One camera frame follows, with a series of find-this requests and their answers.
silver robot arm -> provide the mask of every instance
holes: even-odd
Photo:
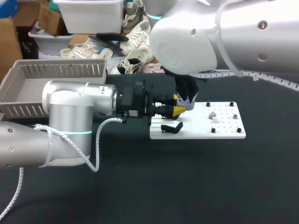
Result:
[[[111,121],[126,123],[127,118],[146,116],[150,126],[155,114],[175,119],[185,111],[184,107],[174,106],[174,99],[155,96],[152,86],[145,89],[144,80],[136,80],[134,86],[127,86],[123,91],[108,84],[51,81],[43,89],[42,101],[49,115],[47,132],[39,131],[43,126],[34,130],[12,122],[0,122],[0,168],[77,166],[86,162],[96,172],[98,167],[88,161],[93,118],[105,120],[96,135],[98,143],[100,130]],[[156,102],[164,105],[156,107]],[[122,118],[113,118],[116,114]],[[99,159],[97,144],[96,155]]]
[[[151,45],[164,68],[179,75],[234,68],[299,72],[296,1],[209,2],[182,0],[156,22]]]
[[[43,90],[43,108],[49,126],[66,134],[89,159],[93,117],[113,117],[116,95],[114,85],[51,81]],[[85,163],[56,134],[12,122],[0,122],[0,143],[0,168]]]

white sneaker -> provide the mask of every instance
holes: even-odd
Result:
[[[74,46],[72,49],[62,49],[60,55],[65,59],[85,59],[85,58],[110,58],[113,52],[109,48],[105,48],[100,54],[93,48],[80,48]]]
[[[142,66],[141,73],[165,73],[160,63],[149,63]]]
[[[146,14],[145,6],[144,5],[142,7],[142,16],[141,16],[141,21],[143,21],[143,20],[149,20],[147,14]]]
[[[142,0],[133,0],[125,2],[126,15],[122,20],[122,31],[128,34],[138,23],[142,15],[143,2]]]
[[[84,43],[75,44],[73,47],[77,46],[83,49],[91,48],[94,50],[99,50],[99,48],[102,47],[103,45],[104,44],[99,41],[96,41],[92,38],[88,38]]]
[[[134,74],[145,64],[149,56],[146,48],[133,50],[119,65],[111,70],[110,74]]]
[[[140,43],[139,47],[137,49],[146,49],[149,54],[148,60],[145,62],[145,64],[148,64],[154,60],[154,52],[150,46],[150,35],[147,33],[143,33],[143,41]]]
[[[43,35],[43,36],[52,36],[51,34],[48,34],[46,31],[43,29],[39,30],[36,34],[38,35]]]
[[[122,48],[122,53],[128,55],[132,50],[137,49],[143,41],[144,33],[150,33],[150,22],[147,20],[138,23],[134,29],[126,35],[129,41],[121,42],[120,48]]]

white pegboard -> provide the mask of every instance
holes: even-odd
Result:
[[[239,113],[238,105],[229,105],[230,102],[206,102],[195,103],[191,111],[182,113],[177,120],[162,119],[160,115],[152,118],[150,127],[151,139],[244,139],[246,132]],[[209,114],[215,112],[217,116],[209,119]],[[176,127],[179,122],[183,122],[183,127],[177,134],[165,133],[161,130],[161,125]]]

plastic basket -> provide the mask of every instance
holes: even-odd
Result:
[[[45,118],[42,93],[51,80],[103,84],[105,59],[19,60],[0,85],[0,120],[6,118]]]

black surface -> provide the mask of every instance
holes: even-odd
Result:
[[[174,93],[174,79],[157,74],[107,82],[121,89],[135,77],[153,84],[156,94]],[[299,93],[237,77],[198,86],[198,101],[238,103],[246,139],[150,140],[146,119],[111,123],[100,137],[98,173],[86,165],[26,168],[2,223],[299,223]],[[2,170],[0,178],[3,210],[18,170]]]

